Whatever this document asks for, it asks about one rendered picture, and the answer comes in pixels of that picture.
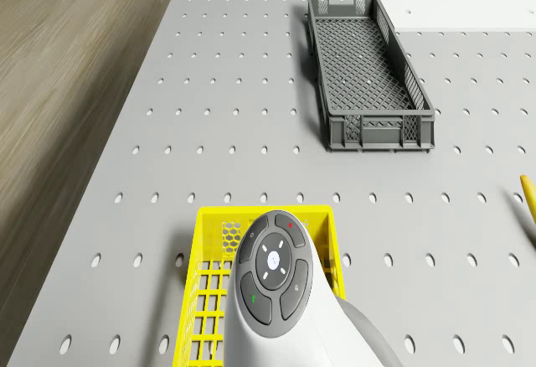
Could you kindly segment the yellow basket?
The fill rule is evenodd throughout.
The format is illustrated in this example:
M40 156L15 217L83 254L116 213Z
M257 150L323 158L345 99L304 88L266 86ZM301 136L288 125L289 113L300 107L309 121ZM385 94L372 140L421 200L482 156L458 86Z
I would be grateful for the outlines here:
M332 208L284 205L307 228L333 293L345 298ZM213 206L198 210L173 367L223 367L224 310L229 274L242 236L275 206Z

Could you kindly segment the dark grey basket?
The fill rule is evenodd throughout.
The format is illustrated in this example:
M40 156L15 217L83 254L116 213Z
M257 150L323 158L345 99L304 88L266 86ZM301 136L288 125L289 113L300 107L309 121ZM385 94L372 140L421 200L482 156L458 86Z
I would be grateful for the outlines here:
M431 150L435 108L379 0L307 0L332 150Z

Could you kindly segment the banana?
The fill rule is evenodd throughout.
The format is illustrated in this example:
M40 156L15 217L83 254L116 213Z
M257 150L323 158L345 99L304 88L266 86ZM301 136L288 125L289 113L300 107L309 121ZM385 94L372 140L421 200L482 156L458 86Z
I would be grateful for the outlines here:
M529 212L533 218L533 222L536 224L536 186L531 179L524 174L520 176L520 182Z

